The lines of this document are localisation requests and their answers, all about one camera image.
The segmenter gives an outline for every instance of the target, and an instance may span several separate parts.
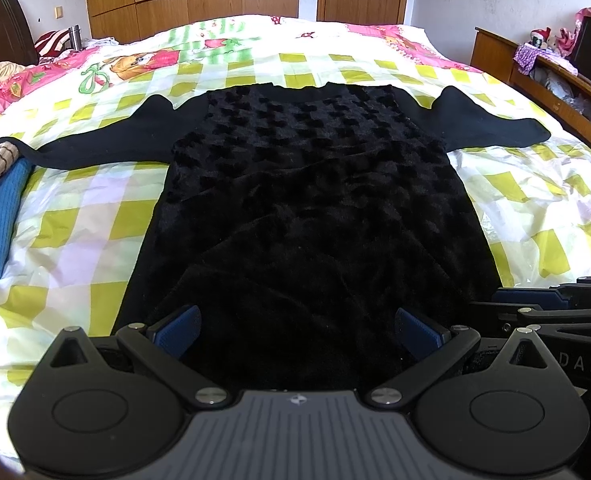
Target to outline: circular pad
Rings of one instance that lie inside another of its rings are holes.
[[[515,366],[468,374],[430,388],[415,421],[440,455],[493,475],[535,476],[573,460],[589,416],[568,379]]]
[[[84,390],[60,399],[54,407],[54,419],[66,430],[96,433],[117,426],[127,412],[124,397],[108,390]]]
[[[76,368],[55,368],[49,388],[28,384],[16,400],[22,423],[10,422],[9,433],[25,464],[57,478],[114,478],[174,442],[184,412],[172,391],[135,374]]]
[[[479,424],[501,433],[531,430],[544,418],[544,408],[537,399],[506,390],[477,396],[470,409]]]

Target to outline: purple cloth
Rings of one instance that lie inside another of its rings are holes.
[[[529,75],[531,73],[531,70],[533,70],[535,60],[538,56],[545,57],[549,61],[552,61],[557,65],[560,65],[563,69],[567,70],[568,72],[571,72],[573,75],[578,75],[578,69],[575,68],[563,57],[560,57],[557,54],[554,54],[548,50],[536,48],[528,43],[520,45],[517,48],[513,59],[517,63],[517,69],[520,70],[520,73],[524,75]]]

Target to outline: yellow checkered bedsheet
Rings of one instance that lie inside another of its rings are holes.
[[[315,29],[313,37],[301,34]],[[400,27],[420,38],[419,29]],[[236,38],[205,57],[206,40]],[[82,72],[116,56],[177,48],[178,62],[79,91]],[[430,107],[448,85],[505,118],[533,117],[549,141],[530,148],[450,153],[466,186],[506,286],[548,286],[591,274],[591,150],[531,101],[493,77],[418,65],[380,38],[338,23],[266,16],[181,27],[138,44],[103,47],[80,70],[36,90],[0,115],[0,136],[41,146],[129,117],[147,97],[175,107],[211,89],[272,82],[291,88],[327,82],[405,89]],[[37,168],[18,215],[0,280],[0,450],[10,403],[55,334],[69,325],[107,335],[120,306],[166,167],[108,164],[76,171]]]

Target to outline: wooden headboard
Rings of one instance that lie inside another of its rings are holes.
[[[29,25],[18,0],[0,0],[0,61],[21,65],[38,63]]]

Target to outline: pillow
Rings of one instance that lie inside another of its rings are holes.
[[[40,57],[58,57],[64,50],[64,43],[69,41],[69,29],[53,30],[38,38],[34,47]]]

